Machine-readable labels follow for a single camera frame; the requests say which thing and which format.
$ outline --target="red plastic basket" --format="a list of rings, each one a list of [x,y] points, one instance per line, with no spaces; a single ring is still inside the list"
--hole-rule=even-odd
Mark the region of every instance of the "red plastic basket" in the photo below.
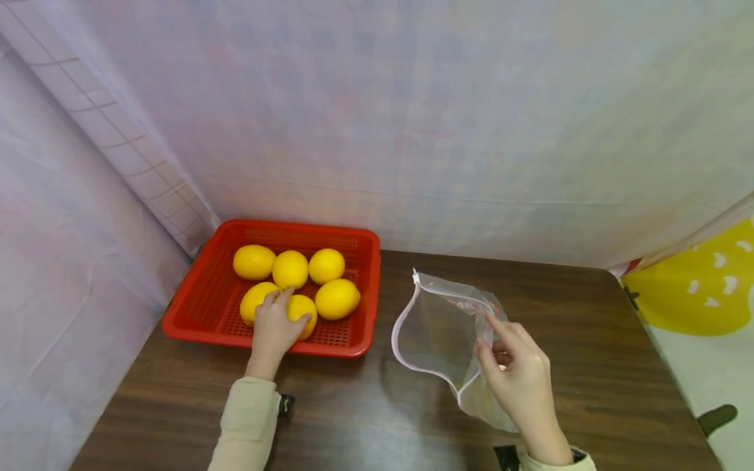
[[[233,255],[252,243],[276,254],[298,250],[306,258],[326,247],[340,251],[345,258],[343,277],[353,281],[361,293],[359,306],[342,320],[318,319],[311,336],[293,345],[290,351],[341,358],[366,353],[372,345],[377,316],[379,238],[362,229],[290,222],[234,219],[220,225],[173,297],[162,320],[165,335],[208,344],[251,346],[253,328],[241,320],[238,308],[246,291],[261,282],[239,277],[233,271]],[[296,293],[314,299],[318,289],[309,280]]]

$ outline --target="sleeve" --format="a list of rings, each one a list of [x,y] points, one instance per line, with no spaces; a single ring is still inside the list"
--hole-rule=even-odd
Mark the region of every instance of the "sleeve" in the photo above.
[[[242,378],[233,384],[220,420],[209,471],[262,471],[277,427],[275,383]]]
[[[576,463],[568,466],[550,466],[542,464],[530,457],[526,451],[519,450],[519,459],[521,462],[521,471],[596,471],[597,468],[588,453],[573,448],[573,455]]]

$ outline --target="clear plastic bag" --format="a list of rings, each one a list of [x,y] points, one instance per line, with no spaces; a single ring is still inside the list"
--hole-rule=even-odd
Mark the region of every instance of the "clear plastic bag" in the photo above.
[[[484,318],[507,320],[490,292],[414,270],[415,289],[393,327],[393,354],[405,367],[444,379],[458,407],[495,428],[516,432],[481,375],[474,344],[496,339]]]

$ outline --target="fabric curtain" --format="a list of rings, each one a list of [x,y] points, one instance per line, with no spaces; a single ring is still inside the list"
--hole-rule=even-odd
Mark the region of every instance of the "fabric curtain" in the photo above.
[[[0,5],[0,34],[170,235],[194,255],[216,224],[154,139],[133,122],[31,2]]]
[[[751,191],[746,0],[33,3],[220,220],[611,267]]]
[[[0,214],[0,469],[68,469],[189,257],[1,36]]]

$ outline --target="table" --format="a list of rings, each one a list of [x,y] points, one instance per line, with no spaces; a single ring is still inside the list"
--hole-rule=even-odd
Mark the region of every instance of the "table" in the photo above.
[[[393,356],[390,333],[411,297],[413,267],[495,293],[526,326],[550,356],[565,434],[600,471],[720,469],[612,275],[404,252],[382,253],[379,315],[365,357],[284,360],[279,390],[296,406],[278,426],[266,469],[500,470],[492,446],[518,437],[466,416],[441,379]],[[206,469],[248,356],[174,341],[157,327],[72,469]]]

